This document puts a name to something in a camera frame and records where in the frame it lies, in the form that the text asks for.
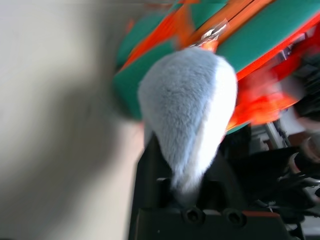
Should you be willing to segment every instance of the white wall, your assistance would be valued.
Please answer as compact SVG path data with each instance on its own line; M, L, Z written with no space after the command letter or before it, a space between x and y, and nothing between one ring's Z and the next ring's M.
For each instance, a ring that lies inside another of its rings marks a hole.
M59 2L0 3L0 238L124 239L143 134L108 86L143 7Z

